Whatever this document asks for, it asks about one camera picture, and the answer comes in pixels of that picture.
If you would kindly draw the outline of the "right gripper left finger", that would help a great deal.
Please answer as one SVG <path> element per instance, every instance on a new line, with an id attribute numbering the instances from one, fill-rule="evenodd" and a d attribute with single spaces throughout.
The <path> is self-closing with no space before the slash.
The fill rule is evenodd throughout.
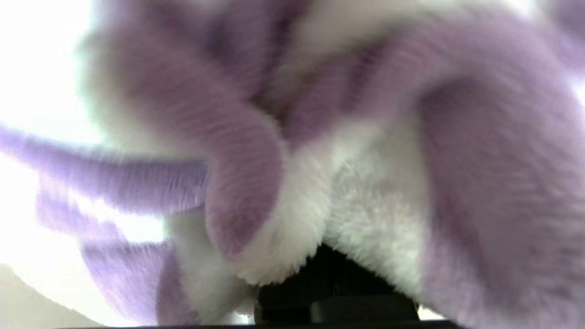
<path id="1" fill-rule="evenodd" d="M 311 306 L 332 296 L 334 252 L 320 246 L 301 269 L 282 283 L 261 286 L 255 303 L 257 325 L 309 324 Z"/>

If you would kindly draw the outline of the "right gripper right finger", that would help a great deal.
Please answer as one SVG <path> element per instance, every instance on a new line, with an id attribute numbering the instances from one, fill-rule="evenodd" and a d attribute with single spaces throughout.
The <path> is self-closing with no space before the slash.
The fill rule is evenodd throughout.
<path id="1" fill-rule="evenodd" d="M 418 321 L 418 305 L 385 279 L 332 249 L 319 249 L 326 296 L 311 304 L 312 323 Z"/>

